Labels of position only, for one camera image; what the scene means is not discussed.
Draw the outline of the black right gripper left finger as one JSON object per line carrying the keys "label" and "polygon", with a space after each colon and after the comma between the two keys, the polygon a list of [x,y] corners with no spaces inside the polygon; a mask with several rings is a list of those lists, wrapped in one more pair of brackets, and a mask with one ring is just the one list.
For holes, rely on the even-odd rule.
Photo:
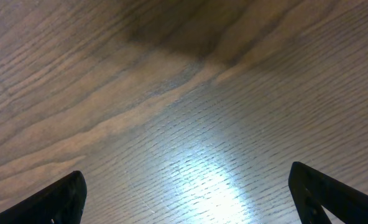
{"label": "black right gripper left finger", "polygon": [[76,170],[0,213],[0,224],[79,224],[87,186]]}

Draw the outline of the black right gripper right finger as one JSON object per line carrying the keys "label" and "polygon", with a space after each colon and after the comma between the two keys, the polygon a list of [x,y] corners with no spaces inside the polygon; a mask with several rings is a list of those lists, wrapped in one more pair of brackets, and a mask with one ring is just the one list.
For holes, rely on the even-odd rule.
{"label": "black right gripper right finger", "polygon": [[302,223],[330,223],[325,210],[344,223],[368,223],[368,195],[294,162],[288,186]]}

